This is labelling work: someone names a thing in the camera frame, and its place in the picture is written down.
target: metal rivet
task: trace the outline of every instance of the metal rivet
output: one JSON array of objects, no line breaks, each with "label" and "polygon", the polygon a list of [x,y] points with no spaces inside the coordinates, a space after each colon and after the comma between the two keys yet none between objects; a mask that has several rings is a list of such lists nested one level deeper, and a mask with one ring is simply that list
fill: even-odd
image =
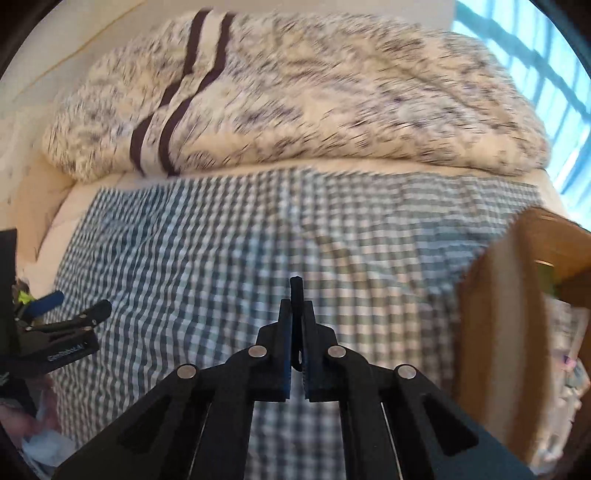
[{"label": "metal rivet", "polygon": [[347,350],[345,350],[340,345],[333,345],[332,347],[329,348],[329,355],[332,358],[343,358],[346,355],[346,353],[347,353]]},{"label": "metal rivet", "polygon": [[254,358],[262,358],[267,354],[267,349],[262,345],[253,345],[248,349],[248,355]]},{"label": "metal rivet", "polygon": [[398,375],[410,380],[417,376],[417,370],[411,365],[403,365],[398,369]]},{"label": "metal rivet", "polygon": [[182,365],[177,370],[179,378],[189,379],[197,374],[197,369],[193,365]]}]

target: plaid bed sheet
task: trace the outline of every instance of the plaid bed sheet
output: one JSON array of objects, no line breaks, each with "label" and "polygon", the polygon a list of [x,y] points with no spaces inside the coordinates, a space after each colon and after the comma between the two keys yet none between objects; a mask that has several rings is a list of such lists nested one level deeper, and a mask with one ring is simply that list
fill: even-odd
[{"label": "plaid bed sheet", "polygon": [[[71,317],[107,298],[100,351],[56,372],[66,435],[90,440],[176,366],[226,361],[277,321],[304,278],[317,321],[370,363],[450,388],[454,287],[535,187],[435,174],[311,169],[101,190],[57,274]],[[337,404],[257,403],[248,479],[343,479]]]}]

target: dark brown stripe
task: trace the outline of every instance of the dark brown stripe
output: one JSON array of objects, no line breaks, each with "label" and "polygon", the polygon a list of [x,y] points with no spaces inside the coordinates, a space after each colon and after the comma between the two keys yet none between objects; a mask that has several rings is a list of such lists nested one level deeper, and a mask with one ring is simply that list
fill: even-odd
[{"label": "dark brown stripe", "polygon": [[[207,17],[207,14],[210,11],[210,8],[204,8],[197,12],[195,17],[193,18],[193,22],[191,22],[191,30],[189,31],[189,39],[187,40],[187,52],[185,54],[185,59],[183,63],[182,76],[179,80],[176,80],[175,82],[171,83],[169,86],[166,87],[166,90],[164,90],[158,108],[168,105],[170,103],[170,101],[174,97],[174,94],[178,92],[183,78],[193,71],[193,65],[195,64],[195,59],[197,58],[197,51],[199,49],[199,39],[201,38],[201,30],[203,29],[203,23],[205,22],[205,18]],[[139,123],[139,125],[135,127],[133,133],[131,134],[129,156],[131,158],[132,163],[134,164],[134,167],[142,175],[144,174],[144,170],[142,169],[141,165],[142,145],[144,144],[146,132],[148,131],[148,127],[150,126],[150,122],[152,121],[153,116],[154,114],[151,113],[146,118],[144,118]]]},{"label": "dark brown stripe", "polygon": [[206,73],[205,77],[203,77],[197,91],[181,102],[162,129],[162,135],[160,135],[160,142],[158,143],[158,158],[160,159],[162,168],[169,177],[178,176],[179,174],[170,161],[170,138],[173,135],[174,129],[187,112],[191,101],[196,95],[210,86],[222,74],[223,69],[226,67],[226,47],[230,41],[230,26],[232,25],[234,17],[235,14],[226,14],[222,20],[222,25],[220,26],[220,38],[217,42],[216,59],[213,62],[212,69]]}]

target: black and white checkered blanket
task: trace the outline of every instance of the black and white checkered blanket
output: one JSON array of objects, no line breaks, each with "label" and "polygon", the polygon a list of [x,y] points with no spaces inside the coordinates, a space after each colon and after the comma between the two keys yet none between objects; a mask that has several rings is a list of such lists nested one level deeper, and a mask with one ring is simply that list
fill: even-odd
[{"label": "black and white checkered blanket", "polygon": [[[87,442],[176,366],[210,367],[253,344],[292,275],[341,344],[449,388],[454,287],[536,203],[535,187],[498,179],[308,169],[101,190],[49,318],[113,304],[100,351],[56,374],[64,432]],[[337,405],[305,401],[296,375],[291,396],[255,406],[246,478],[344,478]]]}]

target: gingham fabric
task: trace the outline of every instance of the gingham fabric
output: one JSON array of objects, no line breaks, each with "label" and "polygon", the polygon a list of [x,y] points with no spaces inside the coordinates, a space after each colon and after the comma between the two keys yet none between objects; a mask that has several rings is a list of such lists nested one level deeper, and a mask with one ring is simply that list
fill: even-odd
[{"label": "gingham fabric", "polygon": [[[434,174],[274,170],[101,190],[57,274],[64,319],[106,298],[100,351],[56,372],[65,434],[90,440],[185,362],[253,344],[304,279],[317,321],[377,365],[453,379],[454,286],[534,187]],[[336,404],[257,404],[246,478],[345,477]]]}]

